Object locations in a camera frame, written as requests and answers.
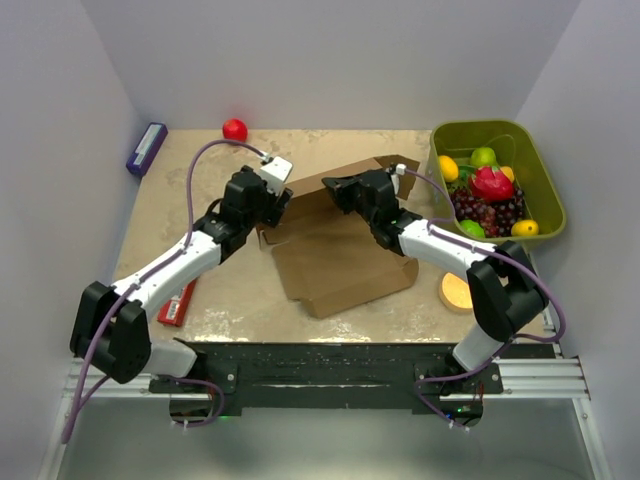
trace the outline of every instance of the red ball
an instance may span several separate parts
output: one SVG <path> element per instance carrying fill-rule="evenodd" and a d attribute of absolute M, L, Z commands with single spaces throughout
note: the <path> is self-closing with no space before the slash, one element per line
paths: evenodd
<path fill-rule="evenodd" d="M 224 122 L 222 125 L 222 136 L 229 140 L 237 140 L 238 142 L 246 142 L 249 135 L 249 129 L 242 120 L 232 118 Z"/>

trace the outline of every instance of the table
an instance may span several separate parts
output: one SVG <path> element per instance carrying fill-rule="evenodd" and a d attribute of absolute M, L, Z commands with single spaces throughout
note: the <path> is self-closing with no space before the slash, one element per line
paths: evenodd
<path fill-rule="evenodd" d="M 429 154 L 425 130 L 253 130 L 249 142 L 294 164 L 290 180 L 314 175 L 372 156 L 400 154 L 423 163 Z M 213 130 L 170 130 L 142 180 L 115 277 L 123 278 L 174 245 L 187 227 L 185 177 L 193 154 L 220 136 Z M 214 147 L 195 170 L 195 217 L 222 196 L 224 185 L 256 157 L 236 147 Z M 406 208 L 430 216 L 428 187 L 418 182 Z M 153 338 L 246 342 L 458 342 L 475 323 L 473 315 L 449 311 L 438 297 L 443 275 L 420 263 L 415 285 L 325 319 L 307 315 L 285 297 L 268 249 L 251 234 L 223 265 L 200 277 L 185 325 L 176 329 L 151 321 Z M 543 334 L 542 319 L 526 329 Z"/>

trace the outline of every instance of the brown cardboard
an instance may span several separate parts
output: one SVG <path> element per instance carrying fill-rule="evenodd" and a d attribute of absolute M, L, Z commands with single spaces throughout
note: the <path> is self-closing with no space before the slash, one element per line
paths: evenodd
<path fill-rule="evenodd" d="M 375 157 L 287 185 L 293 199 L 275 228 L 261 226 L 260 241 L 276 246 L 271 253 L 287 298 L 299 300 L 316 318 L 410 287 L 418 262 L 384 250 L 369 226 L 352 213 L 343 215 L 322 184 L 324 177 L 344 177 L 366 170 L 418 162 L 400 155 Z M 400 178 L 398 197 L 406 199 L 415 177 Z"/>

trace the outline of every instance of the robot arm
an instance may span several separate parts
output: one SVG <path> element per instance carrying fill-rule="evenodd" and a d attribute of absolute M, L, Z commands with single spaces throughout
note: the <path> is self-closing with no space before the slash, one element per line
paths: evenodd
<path fill-rule="evenodd" d="M 477 247 L 495 251 L 533 270 L 518 244 L 474 242 L 400 208 L 397 175 L 404 168 L 398 165 L 352 177 L 324 178 L 323 183 L 344 213 L 355 211 L 362 216 L 383 248 L 467 279 L 477 325 L 456 345 L 453 361 L 448 359 L 446 368 L 435 376 L 474 370 L 542 312 L 549 299 L 518 269 L 475 251 Z"/>
<path fill-rule="evenodd" d="M 152 342 L 148 322 L 182 287 L 242 247 L 256 224 L 279 223 L 291 198 L 284 184 L 292 168 L 280 157 L 265 158 L 256 172 L 242 167 L 227 183 L 224 197 L 194 223 L 191 234 L 133 275 L 111 286 L 94 282 L 87 287 L 78 307 L 71 351 L 84 358 L 108 310 L 136 285 L 100 337 L 92 365 L 118 383 L 127 383 L 140 373 L 187 376 L 196 362 L 196 352 L 177 340 Z M 213 211 L 216 205 L 218 212 Z M 141 280 L 178 252 L 182 254 L 172 263 Z"/>

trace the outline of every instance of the grapes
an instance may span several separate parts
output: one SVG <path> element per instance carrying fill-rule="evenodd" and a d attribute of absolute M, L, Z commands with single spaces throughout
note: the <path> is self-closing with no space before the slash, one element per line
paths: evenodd
<path fill-rule="evenodd" d="M 474 197 L 464 187 L 450 192 L 456 219 L 478 222 L 488 238 L 508 237 L 511 227 L 525 215 L 524 192 L 516 188 L 513 197 L 501 202 L 487 204 L 482 198 Z"/>

